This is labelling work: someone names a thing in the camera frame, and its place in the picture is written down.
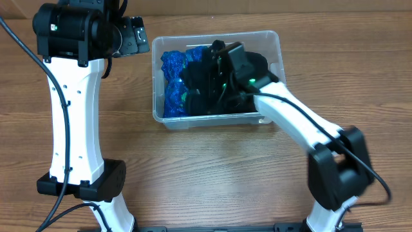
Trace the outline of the large black cloth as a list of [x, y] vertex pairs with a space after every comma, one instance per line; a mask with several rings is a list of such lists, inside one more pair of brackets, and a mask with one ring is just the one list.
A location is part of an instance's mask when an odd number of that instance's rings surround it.
[[268, 61], [260, 53], [243, 52], [239, 70], [235, 71], [236, 84], [242, 93], [258, 93], [259, 89], [269, 84], [271, 75]]

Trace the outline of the small black cloth top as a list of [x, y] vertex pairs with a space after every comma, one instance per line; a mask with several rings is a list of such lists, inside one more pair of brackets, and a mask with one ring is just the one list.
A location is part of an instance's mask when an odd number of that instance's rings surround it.
[[219, 115], [206, 113], [207, 77], [206, 64], [190, 62], [182, 73], [182, 79], [189, 92], [186, 96], [185, 109], [190, 116]]

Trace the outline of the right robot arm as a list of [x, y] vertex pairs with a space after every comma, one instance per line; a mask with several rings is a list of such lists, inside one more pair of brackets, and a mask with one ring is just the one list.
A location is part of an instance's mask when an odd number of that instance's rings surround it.
[[216, 40], [203, 60], [228, 93], [224, 108], [251, 97], [256, 110], [308, 154], [312, 212], [302, 223], [276, 224], [276, 231], [362, 231], [360, 224], [346, 224], [343, 218], [376, 178], [364, 135], [356, 127], [344, 130], [318, 116], [268, 69], [265, 58], [252, 61], [249, 55], [239, 42]]

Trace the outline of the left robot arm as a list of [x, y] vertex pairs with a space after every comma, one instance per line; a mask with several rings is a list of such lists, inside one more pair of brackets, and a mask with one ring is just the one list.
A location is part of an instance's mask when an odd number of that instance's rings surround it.
[[123, 160], [105, 159], [100, 150], [100, 84], [114, 58], [146, 53], [141, 17], [127, 17], [126, 1], [45, 3], [33, 17], [37, 51], [48, 70], [53, 155], [37, 191], [73, 195], [91, 208], [102, 231], [136, 231], [122, 188]]

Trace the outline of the blue green sparkly cloth bundle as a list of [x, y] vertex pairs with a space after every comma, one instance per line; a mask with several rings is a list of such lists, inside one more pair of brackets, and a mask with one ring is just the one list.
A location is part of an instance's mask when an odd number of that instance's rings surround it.
[[182, 79], [182, 73], [190, 62], [201, 61], [205, 49], [207, 49], [206, 46], [197, 46], [185, 52], [173, 50], [162, 54], [163, 65], [161, 69], [167, 81], [164, 100], [165, 118], [189, 116], [185, 109], [189, 90]]

